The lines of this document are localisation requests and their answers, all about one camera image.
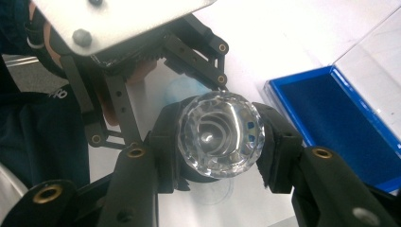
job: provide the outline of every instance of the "glass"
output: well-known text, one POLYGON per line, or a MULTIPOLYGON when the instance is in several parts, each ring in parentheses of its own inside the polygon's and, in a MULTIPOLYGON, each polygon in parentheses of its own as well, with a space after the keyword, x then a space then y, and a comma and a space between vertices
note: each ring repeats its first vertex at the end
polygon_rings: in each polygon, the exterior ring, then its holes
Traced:
POLYGON ((260 156, 265 131, 256 108, 240 95, 198 96, 179 121, 178 148, 201 175, 217 179, 247 171, 260 156))
MULTIPOLYGON (((398 8, 335 64, 401 141, 401 8, 398 8)), ((401 144, 397 143, 401 158, 401 144)))

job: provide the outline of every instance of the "blue tray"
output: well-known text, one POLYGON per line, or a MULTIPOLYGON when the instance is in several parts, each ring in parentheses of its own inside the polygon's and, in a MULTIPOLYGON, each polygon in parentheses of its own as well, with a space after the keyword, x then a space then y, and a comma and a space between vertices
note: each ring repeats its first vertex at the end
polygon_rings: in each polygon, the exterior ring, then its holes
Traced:
POLYGON ((267 82, 309 146, 337 152, 369 185, 401 186, 401 145, 335 66, 267 82))

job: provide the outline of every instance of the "white surface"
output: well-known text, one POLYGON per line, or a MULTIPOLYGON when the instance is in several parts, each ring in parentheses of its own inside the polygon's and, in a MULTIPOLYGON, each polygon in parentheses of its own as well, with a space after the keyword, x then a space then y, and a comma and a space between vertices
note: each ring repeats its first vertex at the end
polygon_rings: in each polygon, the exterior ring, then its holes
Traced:
MULTIPOLYGON (((225 71, 230 91, 263 102, 266 80, 334 62, 399 5, 393 0, 219 0, 195 14, 230 46, 225 71)), ((145 83, 131 88, 143 135, 172 96, 203 91, 183 77, 159 62, 145 83), (190 85, 174 93, 182 83, 190 85)), ((90 155, 93 180, 113 171, 115 151, 91 149, 90 155)), ((161 227, 266 227, 294 215, 290 196, 265 190, 255 167, 232 180, 191 188, 160 197, 161 227)))
POLYGON ((93 55, 215 1, 103 0, 96 7, 89 0, 34 0, 70 49, 82 56, 93 55), (78 29, 91 33, 90 46, 81 47, 74 43, 73 33, 78 29))
POLYGON ((24 184, 0 163, 0 224, 26 192, 24 184))

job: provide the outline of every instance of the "person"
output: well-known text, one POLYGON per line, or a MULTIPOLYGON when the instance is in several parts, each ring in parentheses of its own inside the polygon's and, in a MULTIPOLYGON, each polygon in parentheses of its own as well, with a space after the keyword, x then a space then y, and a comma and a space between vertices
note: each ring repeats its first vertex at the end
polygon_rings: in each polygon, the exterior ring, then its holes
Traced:
MULTIPOLYGON (((49 71, 63 77, 60 55, 49 45, 51 25, 46 20, 39 20, 39 26, 33 27, 43 34, 44 52, 38 53, 28 38, 32 25, 38 24, 36 15, 40 12, 32 2, 0 0, 0 51, 2 55, 36 55, 49 71)), ((140 62, 128 83, 142 80, 155 67, 156 61, 140 62)), ((102 82, 98 84, 96 94, 105 119, 110 125, 117 125, 107 88, 101 86, 102 82)), ((20 92, 2 58, 0 222, 30 187, 48 180, 64 179, 80 188, 90 182, 89 176, 88 144, 71 87, 61 87, 54 94, 20 92)))

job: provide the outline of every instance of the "bolt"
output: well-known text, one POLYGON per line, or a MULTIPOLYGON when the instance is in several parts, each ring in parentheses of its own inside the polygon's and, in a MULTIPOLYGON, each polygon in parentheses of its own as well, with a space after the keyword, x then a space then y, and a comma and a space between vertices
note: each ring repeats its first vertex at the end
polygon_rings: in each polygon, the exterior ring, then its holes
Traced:
POLYGON ((101 141, 100 135, 94 135, 94 136, 92 136, 92 142, 94 142, 95 144, 100 143, 100 141, 101 141))
POLYGON ((74 43, 76 43, 77 45, 82 46, 82 47, 87 47, 87 46, 91 45, 92 36, 89 31, 84 30, 84 29, 78 29, 78 30, 74 31, 73 40, 74 40, 74 43))
POLYGON ((219 49, 221 52, 224 52, 224 51, 226 51, 227 47, 225 46, 225 44, 221 44, 221 45, 218 47, 218 49, 219 49))
POLYGON ((330 159, 333 157, 333 154, 329 152, 328 150, 322 149, 322 148, 314 148, 312 149, 313 154, 316 156, 323 158, 323 159, 330 159))
POLYGON ((218 76, 218 82, 223 83, 225 81, 224 76, 218 76))
POLYGON ((89 0, 89 2, 90 2, 92 5, 98 7, 98 6, 100 6, 100 5, 103 3, 103 0, 89 0))
POLYGON ((33 201, 38 204, 44 204, 49 201, 55 200, 59 195, 61 195, 62 187, 59 184, 52 184, 42 188, 35 197, 33 201))
POLYGON ((139 158, 144 156, 145 150, 141 148, 133 148, 132 150, 128 151, 127 156, 130 158, 139 158))

